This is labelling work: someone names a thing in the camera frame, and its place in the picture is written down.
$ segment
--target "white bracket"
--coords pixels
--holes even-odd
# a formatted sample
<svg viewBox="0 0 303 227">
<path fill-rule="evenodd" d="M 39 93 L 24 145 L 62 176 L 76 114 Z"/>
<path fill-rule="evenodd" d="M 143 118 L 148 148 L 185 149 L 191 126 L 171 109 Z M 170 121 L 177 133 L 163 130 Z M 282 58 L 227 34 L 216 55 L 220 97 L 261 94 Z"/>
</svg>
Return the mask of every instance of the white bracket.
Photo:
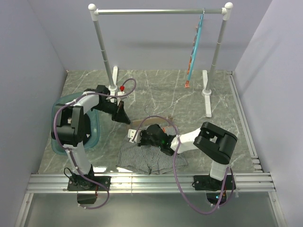
<svg viewBox="0 0 303 227">
<path fill-rule="evenodd" d="M 118 67 L 117 66 L 115 66 L 114 68 L 113 68 L 113 81 L 114 81 L 114 85 L 115 85 L 115 88 L 116 89 L 113 89 L 113 90 L 111 90 L 110 88 L 110 86 L 109 86 L 109 91 L 110 91 L 110 95 L 111 96 L 115 96 L 116 95 L 116 93 L 117 93 L 117 91 L 118 91 L 118 87 L 117 87 L 117 77 L 118 77 Z M 116 100 L 114 99 L 114 98 L 112 98 L 111 100 L 110 100 L 112 103 L 114 103 Z"/>
<path fill-rule="evenodd" d="M 204 100 L 205 100 L 206 116 L 207 117 L 212 117 L 212 107 L 210 105 L 210 95 L 211 95 L 212 91 L 209 90 L 207 92 L 205 90 L 207 82 L 208 82 L 207 71 L 203 70 L 203 91 L 202 91 L 202 95 L 204 96 Z"/>
<path fill-rule="evenodd" d="M 141 130 L 138 130 L 138 133 L 137 133 L 136 137 L 134 138 L 134 135 L 135 135 L 136 131 L 137 130 L 133 130 L 133 129 L 128 130 L 127 137 L 129 138 L 129 141 L 131 143 L 134 143 L 134 142 L 140 143 L 140 141 L 141 141 L 141 136 L 140 136 Z"/>
</svg>

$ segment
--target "white pole base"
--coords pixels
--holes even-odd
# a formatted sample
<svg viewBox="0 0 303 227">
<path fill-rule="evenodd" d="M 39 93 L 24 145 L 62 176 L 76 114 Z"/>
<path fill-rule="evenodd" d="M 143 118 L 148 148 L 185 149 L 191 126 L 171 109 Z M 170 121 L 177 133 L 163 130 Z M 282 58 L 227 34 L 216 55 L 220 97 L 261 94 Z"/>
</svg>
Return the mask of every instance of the white pole base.
<svg viewBox="0 0 303 227">
<path fill-rule="evenodd" d="M 113 81 L 114 81 L 114 87 L 109 86 L 108 89 L 110 91 L 111 96 L 115 96 L 117 91 L 118 91 L 118 86 L 117 86 L 117 77 L 118 77 L 118 67 L 115 66 L 113 69 Z M 112 98 L 110 102 L 114 103 L 116 100 Z"/>
<path fill-rule="evenodd" d="M 212 94 L 212 91 L 206 91 L 206 85 L 208 82 L 208 77 L 207 77 L 207 71 L 203 70 L 203 91 L 202 95 L 204 96 L 205 100 L 205 110 L 206 110 L 206 117 L 212 117 L 212 107 L 210 105 L 210 95 Z"/>
</svg>

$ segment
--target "metal bar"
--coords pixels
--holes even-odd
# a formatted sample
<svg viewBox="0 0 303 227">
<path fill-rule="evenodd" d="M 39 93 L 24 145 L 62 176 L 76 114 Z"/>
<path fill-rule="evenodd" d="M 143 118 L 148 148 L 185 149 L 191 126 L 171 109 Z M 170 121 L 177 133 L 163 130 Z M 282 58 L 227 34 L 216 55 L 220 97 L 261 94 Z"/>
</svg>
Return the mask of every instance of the metal bar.
<svg viewBox="0 0 303 227">
<path fill-rule="evenodd" d="M 249 129 L 246 117 L 245 117 L 245 113 L 244 113 L 244 110 L 243 110 L 243 107 L 242 107 L 242 104 L 241 104 L 241 100 L 240 100 L 240 97 L 239 97 L 239 94 L 238 94 L 238 91 L 237 91 L 237 88 L 236 88 L 236 84 L 235 84 L 235 81 L 233 80 L 232 75 L 229 76 L 229 83 L 230 83 L 231 88 L 232 88 L 232 95 L 233 95 L 233 98 L 234 98 L 235 103 L 236 103 L 236 107 L 237 107 L 238 114 L 239 114 L 239 117 L 240 117 L 241 125 L 242 125 L 243 131 L 244 131 L 245 139 L 246 139 L 248 148 L 250 150 L 250 155 L 251 155 L 252 158 L 254 158 L 254 157 L 258 158 L 256 148 L 255 148 L 255 145 L 254 145 L 254 142 L 252 140 L 251 133 L 250 133 L 250 129 Z"/>
<path fill-rule="evenodd" d="M 223 20 L 222 25 L 221 25 L 221 29 L 220 29 L 220 33 L 219 33 L 219 38 L 218 38 L 216 50 L 214 51 L 214 58 L 213 58 L 212 66 L 211 66 L 209 74 L 208 74 L 208 82 L 207 82 L 207 85 L 206 85 L 206 88 L 205 88 L 206 91 L 209 91 L 211 81 L 213 80 L 213 77 L 214 77 L 214 70 L 216 68 L 217 58 L 218 58 L 218 54 L 219 54 L 219 50 L 220 50 L 224 30 L 225 30 L 225 25 L 226 25 L 226 20 Z"/>
<path fill-rule="evenodd" d="M 178 179 L 184 192 L 199 193 L 192 187 L 194 175 L 179 174 Z M 96 174 L 111 176 L 110 193 L 178 193 L 173 174 L 158 176 L 138 174 Z M 236 173 L 236 185 L 240 192 L 274 192 L 275 187 L 269 173 Z M 77 193 L 67 191 L 68 178 L 65 175 L 31 175 L 27 193 Z M 95 193 L 83 191 L 78 193 Z"/>
<path fill-rule="evenodd" d="M 24 195 L 24 199 L 17 217 L 17 221 L 15 223 L 15 227 L 23 227 L 25 225 L 25 221 L 27 219 L 27 214 L 30 208 L 30 204 L 32 202 L 34 194 L 26 193 Z"/>
<path fill-rule="evenodd" d="M 202 14 L 204 9 L 97 9 L 98 14 Z M 205 14 L 222 14 L 221 9 L 205 9 Z"/>
<path fill-rule="evenodd" d="M 279 227 L 287 227 L 287 222 L 276 192 L 269 192 L 269 198 Z"/>
<path fill-rule="evenodd" d="M 99 22 L 94 21 L 94 25 L 95 25 L 96 33 L 97 33 L 97 36 L 98 36 L 98 41 L 99 41 L 99 44 L 100 44 L 102 57 L 103 57 L 103 62 L 104 62 L 106 73 L 107 73 L 108 80 L 109 80 L 109 85 L 111 87 L 115 87 L 115 84 L 114 84 L 114 81 L 113 81 L 113 74 L 112 74 L 112 71 L 110 70 L 110 66 L 109 66 L 109 63 L 108 63 L 108 58 L 107 58 L 107 54 L 106 54 L 106 51 L 105 51 L 104 42 L 103 42 Z"/>
</svg>

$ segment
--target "white ball finial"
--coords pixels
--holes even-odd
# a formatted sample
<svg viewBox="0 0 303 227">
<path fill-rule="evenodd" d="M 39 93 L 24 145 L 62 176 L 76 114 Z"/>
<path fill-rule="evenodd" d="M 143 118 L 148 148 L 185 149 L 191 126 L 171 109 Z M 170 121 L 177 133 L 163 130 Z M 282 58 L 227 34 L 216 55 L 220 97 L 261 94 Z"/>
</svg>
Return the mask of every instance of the white ball finial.
<svg viewBox="0 0 303 227">
<path fill-rule="evenodd" d="M 97 9 L 95 4 L 89 4 L 89 10 L 95 11 Z"/>
<path fill-rule="evenodd" d="M 229 17 L 231 16 L 231 11 L 233 8 L 233 4 L 231 2 L 227 2 L 224 6 L 224 8 L 222 8 L 222 14 L 223 16 L 223 20 L 229 20 Z"/>
<path fill-rule="evenodd" d="M 224 7 L 227 8 L 227 9 L 232 9 L 233 4 L 231 2 L 227 2 Z"/>
<path fill-rule="evenodd" d="M 97 18 L 98 12 L 96 12 L 96 10 L 97 10 L 97 7 L 96 7 L 95 4 L 89 4 L 89 11 L 90 11 L 91 19 L 93 21 L 97 21 L 98 20 L 98 18 Z"/>
</svg>

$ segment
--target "white wall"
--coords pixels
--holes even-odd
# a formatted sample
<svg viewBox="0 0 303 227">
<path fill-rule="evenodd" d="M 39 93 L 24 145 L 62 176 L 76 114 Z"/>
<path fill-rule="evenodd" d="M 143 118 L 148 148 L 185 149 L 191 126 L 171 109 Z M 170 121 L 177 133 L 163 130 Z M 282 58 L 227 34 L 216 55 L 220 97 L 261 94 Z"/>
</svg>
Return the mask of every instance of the white wall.
<svg viewBox="0 0 303 227">
<path fill-rule="evenodd" d="M 250 130 L 289 226 L 303 226 L 303 2 L 273 0 L 235 72 Z"/>
<path fill-rule="evenodd" d="M 103 69 L 88 5 L 99 9 L 222 8 L 228 0 L 28 0 L 63 65 Z M 218 69 L 234 70 L 271 0 L 232 0 Z M 199 15 L 99 16 L 110 64 L 121 69 L 186 69 Z M 222 16 L 206 15 L 195 68 L 210 69 Z"/>
<path fill-rule="evenodd" d="M 24 0 L 0 7 L 0 226 L 14 226 L 39 168 L 65 70 Z"/>
</svg>

